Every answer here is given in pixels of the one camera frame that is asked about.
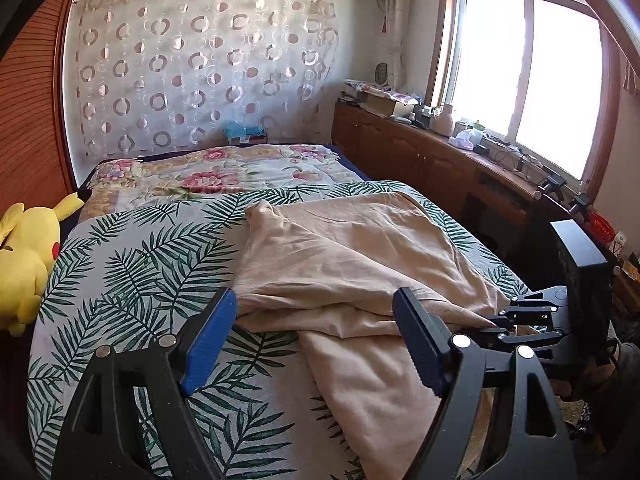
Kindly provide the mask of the beige t-shirt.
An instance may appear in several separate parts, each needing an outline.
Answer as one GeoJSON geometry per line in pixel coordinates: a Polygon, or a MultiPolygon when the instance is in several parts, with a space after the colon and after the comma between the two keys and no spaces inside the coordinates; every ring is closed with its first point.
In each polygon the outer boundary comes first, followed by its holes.
{"type": "Polygon", "coordinates": [[[394,292],[410,289],[450,330],[488,326],[508,298],[404,193],[261,202],[246,218],[232,284],[239,324],[294,330],[366,476],[401,478],[438,402],[400,336],[394,292]]]}

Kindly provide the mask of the brown wooden low cabinet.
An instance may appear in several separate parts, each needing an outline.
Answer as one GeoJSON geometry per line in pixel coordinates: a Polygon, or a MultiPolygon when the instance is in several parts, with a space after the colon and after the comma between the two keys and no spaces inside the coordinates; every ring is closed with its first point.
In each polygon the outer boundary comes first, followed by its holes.
{"type": "Polygon", "coordinates": [[[436,133],[337,102],[331,140],[372,180],[407,183],[446,211],[531,289],[565,282],[550,223],[564,214],[536,188],[436,133]]]}

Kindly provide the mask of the white plastic bag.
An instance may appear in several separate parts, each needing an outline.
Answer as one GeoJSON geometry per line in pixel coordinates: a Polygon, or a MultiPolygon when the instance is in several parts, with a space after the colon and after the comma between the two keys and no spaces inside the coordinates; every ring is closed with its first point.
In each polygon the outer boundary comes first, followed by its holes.
{"type": "Polygon", "coordinates": [[[472,152],[482,142],[484,132],[475,128],[459,131],[449,139],[449,143],[462,151],[472,152]]]}

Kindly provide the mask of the pink ceramic vase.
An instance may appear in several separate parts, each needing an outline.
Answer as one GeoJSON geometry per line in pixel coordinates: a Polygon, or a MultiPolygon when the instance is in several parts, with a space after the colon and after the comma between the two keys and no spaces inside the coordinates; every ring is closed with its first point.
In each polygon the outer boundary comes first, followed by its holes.
{"type": "Polygon", "coordinates": [[[450,138],[450,136],[454,134],[453,111],[454,108],[450,103],[445,103],[439,108],[434,108],[430,121],[430,129],[434,131],[434,133],[450,138]]]}

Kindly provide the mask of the yellow Pikachu plush toy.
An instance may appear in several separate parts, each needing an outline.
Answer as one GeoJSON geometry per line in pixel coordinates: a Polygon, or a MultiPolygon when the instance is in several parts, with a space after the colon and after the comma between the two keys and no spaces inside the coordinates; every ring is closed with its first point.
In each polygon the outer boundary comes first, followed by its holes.
{"type": "Polygon", "coordinates": [[[1,217],[1,327],[22,336],[38,316],[41,298],[61,248],[61,222],[82,208],[78,194],[52,208],[15,203],[1,217]]]}

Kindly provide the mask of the cardboard box on cabinet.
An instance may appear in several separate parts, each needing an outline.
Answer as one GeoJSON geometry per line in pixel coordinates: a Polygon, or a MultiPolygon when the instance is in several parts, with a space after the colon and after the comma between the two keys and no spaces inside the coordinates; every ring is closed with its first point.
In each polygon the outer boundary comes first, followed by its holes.
{"type": "Polygon", "coordinates": [[[414,109],[414,104],[404,104],[386,96],[375,96],[371,93],[363,93],[360,106],[367,112],[380,117],[408,118],[414,109]]]}

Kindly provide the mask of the wood framed window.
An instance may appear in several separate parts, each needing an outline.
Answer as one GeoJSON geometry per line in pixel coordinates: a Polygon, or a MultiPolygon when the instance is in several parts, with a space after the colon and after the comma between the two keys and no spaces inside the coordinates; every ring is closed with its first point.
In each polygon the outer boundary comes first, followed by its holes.
{"type": "MultiPolygon", "coordinates": [[[[444,92],[448,84],[448,77],[452,73],[451,55],[458,6],[457,0],[438,0],[434,49],[430,76],[427,78],[425,90],[426,102],[430,104],[442,104],[444,102],[444,92]]],[[[520,126],[522,120],[526,92],[529,86],[530,68],[533,62],[534,7],[530,0],[525,0],[524,10],[526,21],[525,47],[520,78],[518,78],[518,94],[516,95],[515,108],[508,132],[508,139],[511,141],[515,139],[516,129],[520,126]]],[[[597,197],[606,166],[608,166],[617,126],[618,107],[620,106],[618,47],[605,27],[600,28],[600,35],[603,55],[601,101],[596,130],[594,130],[594,140],[587,160],[586,180],[582,182],[582,186],[590,198],[597,197]]]]}

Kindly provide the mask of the floral quilt bedspread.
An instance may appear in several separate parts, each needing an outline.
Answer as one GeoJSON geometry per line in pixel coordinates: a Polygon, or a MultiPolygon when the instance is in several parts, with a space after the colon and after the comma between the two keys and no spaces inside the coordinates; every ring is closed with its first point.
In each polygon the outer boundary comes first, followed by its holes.
{"type": "Polygon", "coordinates": [[[91,196],[79,220],[173,200],[366,179],[335,148],[320,144],[217,146],[154,160],[120,158],[99,164],[84,184],[91,196]]]}

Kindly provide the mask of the small round desk fan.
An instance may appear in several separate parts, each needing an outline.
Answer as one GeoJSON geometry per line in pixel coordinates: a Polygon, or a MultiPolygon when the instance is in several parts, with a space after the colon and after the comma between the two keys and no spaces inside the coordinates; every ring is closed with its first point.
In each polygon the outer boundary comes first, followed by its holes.
{"type": "Polygon", "coordinates": [[[374,82],[381,87],[388,85],[388,65],[385,62],[376,64],[374,70],[374,82]]]}

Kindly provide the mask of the blue tissue box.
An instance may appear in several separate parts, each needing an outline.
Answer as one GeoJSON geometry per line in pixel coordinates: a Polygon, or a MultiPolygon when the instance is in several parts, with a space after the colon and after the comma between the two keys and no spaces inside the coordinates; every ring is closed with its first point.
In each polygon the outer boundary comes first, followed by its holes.
{"type": "Polygon", "coordinates": [[[246,126],[239,122],[224,124],[224,137],[228,145],[264,144],[268,141],[268,134],[263,126],[246,126]]]}

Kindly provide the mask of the white side window curtain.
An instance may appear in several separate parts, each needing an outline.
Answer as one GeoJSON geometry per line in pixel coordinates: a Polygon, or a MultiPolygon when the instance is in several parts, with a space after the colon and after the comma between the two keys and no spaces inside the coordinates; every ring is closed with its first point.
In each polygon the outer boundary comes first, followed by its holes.
{"type": "Polygon", "coordinates": [[[388,83],[394,89],[404,84],[406,71],[402,54],[408,30],[411,0],[385,0],[388,83]]]}

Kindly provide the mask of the sheer circle pattern curtain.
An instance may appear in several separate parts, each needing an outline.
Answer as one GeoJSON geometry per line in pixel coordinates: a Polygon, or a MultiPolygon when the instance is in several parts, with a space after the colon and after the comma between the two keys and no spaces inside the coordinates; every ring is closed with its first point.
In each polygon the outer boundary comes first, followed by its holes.
{"type": "Polygon", "coordinates": [[[80,0],[66,130],[99,162],[224,142],[317,140],[338,45],[332,0],[80,0]]]}

